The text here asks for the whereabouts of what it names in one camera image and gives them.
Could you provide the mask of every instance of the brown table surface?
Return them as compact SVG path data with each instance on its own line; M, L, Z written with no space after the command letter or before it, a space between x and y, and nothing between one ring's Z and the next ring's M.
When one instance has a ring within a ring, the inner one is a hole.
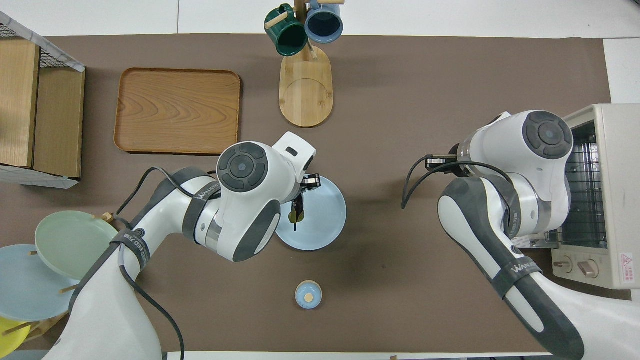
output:
M266 35L51 40L87 66L82 181L70 190L0 184L0 246L33 243L39 221L55 211L115 211L149 166L214 169L216 157L118 150L118 82L130 67L232 70L243 83L240 139L273 145L286 131L305 138L317 148L309 172L342 190L348 219L325 249L301 252L274 237L244 263L170 236L138 282L176 319L188 350L544 351L440 227L436 202L452 176L430 178L406 210L402 186L415 160L447 152L502 111L565 116L610 102L601 40L342 37L321 46L332 62L335 104L313 129L280 113L282 58ZM148 180L126 217L160 180ZM313 311L293 297L307 279L323 288ZM144 306L163 350L178 350L169 323ZM22 348L50 347L55 335Z

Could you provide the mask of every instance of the mug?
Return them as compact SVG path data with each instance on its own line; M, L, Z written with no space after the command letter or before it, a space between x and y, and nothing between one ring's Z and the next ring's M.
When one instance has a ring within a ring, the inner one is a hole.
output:
M277 18L283 13L288 16L277 24L266 28L267 35L276 45L276 51L282 56L293 56L304 49L307 44L308 37L305 32L305 26L296 19L293 8L289 4L282 4L279 8L272 10L267 14L264 23Z
M317 0L311 0L305 31L309 39L319 44L336 41L342 34L340 5L318 4Z

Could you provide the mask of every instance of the mug rack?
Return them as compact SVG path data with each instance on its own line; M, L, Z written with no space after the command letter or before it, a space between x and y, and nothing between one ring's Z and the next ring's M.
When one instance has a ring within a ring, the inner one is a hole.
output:
M307 20L310 0L295 0L297 20ZM344 4L344 0L318 0L319 4ZM287 14L265 23L266 30L287 18ZM329 57L309 40L293 56L285 56L280 66L280 111L292 124L315 127L324 122L333 109L333 77Z

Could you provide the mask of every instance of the oven knob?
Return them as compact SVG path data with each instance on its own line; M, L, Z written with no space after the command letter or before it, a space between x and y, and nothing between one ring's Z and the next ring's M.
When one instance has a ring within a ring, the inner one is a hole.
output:
M579 262L578 268L586 277L591 279L598 277L598 264L591 259Z
M573 270L573 263L568 256L563 256L562 261L554 261L554 266L562 268L567 274Z

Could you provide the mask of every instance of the yellow plate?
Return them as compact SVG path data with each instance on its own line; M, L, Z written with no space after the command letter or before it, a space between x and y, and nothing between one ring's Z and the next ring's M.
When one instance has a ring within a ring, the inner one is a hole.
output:
M2 333L22 324L24 324L24 322L0 318L0 359L11 354L15 349L22 345L29 335L31 326L23 327L22 329L7 335L2 335Z

